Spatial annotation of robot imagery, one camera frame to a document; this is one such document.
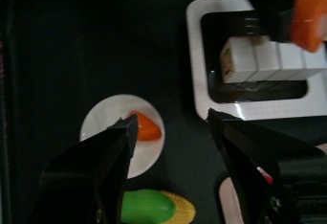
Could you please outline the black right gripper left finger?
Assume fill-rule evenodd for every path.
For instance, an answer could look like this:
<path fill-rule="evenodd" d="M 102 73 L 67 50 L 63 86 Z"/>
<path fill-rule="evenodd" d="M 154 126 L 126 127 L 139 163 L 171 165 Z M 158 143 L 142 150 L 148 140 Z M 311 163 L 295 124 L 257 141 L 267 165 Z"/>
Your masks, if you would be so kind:
<path fill-rule="evenodd" d="M 31 224 L 120 224 L 136 134 L 136 116 L 130 116 L 52 160 Z"/>

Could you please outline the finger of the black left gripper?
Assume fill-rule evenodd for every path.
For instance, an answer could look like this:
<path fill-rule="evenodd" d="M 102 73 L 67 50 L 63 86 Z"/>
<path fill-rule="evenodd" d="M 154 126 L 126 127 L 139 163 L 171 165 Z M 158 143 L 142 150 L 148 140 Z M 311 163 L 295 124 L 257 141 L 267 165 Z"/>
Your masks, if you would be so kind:
<path fill-rule="evenodd" d="M 293 14 L 294 9 L 277 12 L 273 37 L 278 42 L 287 42 L 290 39 Z"/>

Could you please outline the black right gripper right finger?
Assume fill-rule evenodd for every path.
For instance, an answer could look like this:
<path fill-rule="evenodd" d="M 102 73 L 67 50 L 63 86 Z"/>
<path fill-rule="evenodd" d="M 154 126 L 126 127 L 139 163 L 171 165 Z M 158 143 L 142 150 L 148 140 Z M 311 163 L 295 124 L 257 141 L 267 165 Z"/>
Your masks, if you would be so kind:
<path fill-rule="evenodd" d="M 207 122 L 245 224 L 327 224 L 327 154 L 215 110 Z"/>

